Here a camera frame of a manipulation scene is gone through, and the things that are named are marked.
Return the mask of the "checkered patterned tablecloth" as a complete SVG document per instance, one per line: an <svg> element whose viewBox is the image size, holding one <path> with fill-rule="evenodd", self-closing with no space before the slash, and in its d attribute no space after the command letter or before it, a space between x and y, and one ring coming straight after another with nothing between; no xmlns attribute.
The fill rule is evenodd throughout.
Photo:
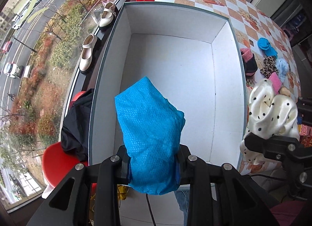
<svg viewBox="0 0 312 226"><path fill-rule="evenodd" d="M241 174L264 174L281 168L279 162L253 165L246 161L239 149L248 122L248 101L251 90L264 79L260 70L267 57L258 47L258 39L266 38L284 58L289 72L282 86L291 92L291 99L300 96L300 80L285 33L277 24L246 0L156 0L200 8L216 18L224 18L225 25L212 43L215 96L215 133L211 148L212 163L233 163ZM254 54L258 70L246 77L240 49L249 48Z"/></svg>

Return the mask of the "black garment on chair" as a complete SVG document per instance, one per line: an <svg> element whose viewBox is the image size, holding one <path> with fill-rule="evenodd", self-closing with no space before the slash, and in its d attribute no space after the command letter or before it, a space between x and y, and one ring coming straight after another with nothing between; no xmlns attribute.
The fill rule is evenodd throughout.
<svg viewBox="0 0 312 226"><path fill-rule="evenodd" d="M94 89L89 89L72 102L61 129L61 147L80 162L88 160L88 135Z"/></svg>

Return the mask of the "blue dotted cloth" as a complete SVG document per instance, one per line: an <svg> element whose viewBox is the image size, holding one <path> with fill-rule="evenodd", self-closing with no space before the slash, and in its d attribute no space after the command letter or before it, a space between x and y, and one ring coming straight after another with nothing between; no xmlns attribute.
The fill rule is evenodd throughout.
<svg viewBox="0 0 312 226"><path fill-rule="evenodd" d="M129 162L129 185L135 191L163 195L180 182L176 155L184 113L144 77L115 97L118 123Z"/></svg>

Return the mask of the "red plastic chair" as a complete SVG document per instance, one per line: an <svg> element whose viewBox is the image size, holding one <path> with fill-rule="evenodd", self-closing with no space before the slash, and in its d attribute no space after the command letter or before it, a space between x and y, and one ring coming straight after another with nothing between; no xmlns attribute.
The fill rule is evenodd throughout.
<svg viewBox="0 0 312 226"><path fill-rule="evenodd" d="M73 101L75 101L85 91L77 93L73 100L70 102L70 107ZM69 173L69 171L77 164L83 164L88 166L89 162L80 162L77 156L67 154L61 147L61 138L59 142L56 142L45 150L42 159L43 176L50 187L56 187L61 180Z"/></svg>

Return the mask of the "beige knit sock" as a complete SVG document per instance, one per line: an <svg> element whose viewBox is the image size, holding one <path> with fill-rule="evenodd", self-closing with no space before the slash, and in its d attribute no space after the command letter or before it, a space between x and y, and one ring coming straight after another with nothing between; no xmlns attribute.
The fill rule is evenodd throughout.
<svg viewBox="0 0 312 226"><path fill-rule="evenodd" d="M280 94L280 95L284 95L284 96L291 97L291 92L290 92L290 90L289 90L287 87L285 87L285 86L282 86L282 87L280 88L279 94Z"/></svg>

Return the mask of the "cream shoe near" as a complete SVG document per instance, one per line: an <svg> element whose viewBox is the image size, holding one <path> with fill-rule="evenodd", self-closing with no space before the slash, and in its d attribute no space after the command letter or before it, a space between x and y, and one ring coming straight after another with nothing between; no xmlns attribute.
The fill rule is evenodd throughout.
<svg viewBox="0 0 312 226"><path fill-rule="evenodd" d="M83 41L82 52L80 54L79 71L85 73L88 71L93 60L93 50L97 43L98 37L94 34L89 34Z"/></svg>

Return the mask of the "light blue fluffy cloth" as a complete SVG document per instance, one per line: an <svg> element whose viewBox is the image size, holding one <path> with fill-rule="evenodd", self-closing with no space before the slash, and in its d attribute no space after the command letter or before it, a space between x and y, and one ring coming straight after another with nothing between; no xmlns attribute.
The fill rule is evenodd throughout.
<svg viewBox="0 0 312 226"><path fill-rule="evenodd" d="M287 73L289 72L289 64L284 58L276 59L276 69L278 71L279 79L284 83Z"/></svg>

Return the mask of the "white open storage box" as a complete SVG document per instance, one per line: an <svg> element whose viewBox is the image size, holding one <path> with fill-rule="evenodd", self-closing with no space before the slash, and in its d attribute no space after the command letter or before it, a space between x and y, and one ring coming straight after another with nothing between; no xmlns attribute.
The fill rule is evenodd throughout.
<svg viewBox="0 0 312 226"><path fill-rule="evenodd" d="M180 142L208 163L242 160L243 61L230 19L165 2L128 2L103 53L91 107L88 157L98 164L123 143L114 98L147 77L186 120Z"/></svg>

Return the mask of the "cream shoe far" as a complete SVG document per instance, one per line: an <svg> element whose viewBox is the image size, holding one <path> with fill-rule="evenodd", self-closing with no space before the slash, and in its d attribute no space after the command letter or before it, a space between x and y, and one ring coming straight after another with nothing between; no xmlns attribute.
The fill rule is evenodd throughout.
<svg viewBox="0 0 312 226"><path fill-rule="evenodd" d="M104 6L104 10L100 16L99 28L101 30L107 28L114 20L116 16L115 5L113 2L108 2Z"/></svg>

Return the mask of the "white polka dot satin cloth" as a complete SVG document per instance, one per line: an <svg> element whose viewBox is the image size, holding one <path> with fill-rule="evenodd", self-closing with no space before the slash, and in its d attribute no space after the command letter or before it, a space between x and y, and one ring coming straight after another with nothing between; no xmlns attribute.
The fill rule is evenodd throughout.
<svg viewBox="0 0 312 226"><path fill-rule="evenodd" d="M286 95L275 94L272 82L262 79L250 92L244 137L253 133L263 139L276 135L299 140L297 117L295 102Z"/></svg>

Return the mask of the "cream shoe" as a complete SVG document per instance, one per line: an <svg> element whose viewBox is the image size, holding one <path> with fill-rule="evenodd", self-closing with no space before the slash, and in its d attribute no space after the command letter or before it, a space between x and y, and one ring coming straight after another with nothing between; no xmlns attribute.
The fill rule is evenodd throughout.
<svg viewBox="0 0 312 226"><path fill-rule="evenodd" d="M79 71L85 73L88 71L93 60L93 50L97 43L98 37L94 34L89 34L83 41L82 52L80 54Z"/></svg>
<svg viewBox="0 0 312 226"><path fill-rule="evenodd" d="M100 16L99 28L101 30L107 28L114 20L116 16L115 5L113 2L108 2L104 6L104 10Z"/></svg>

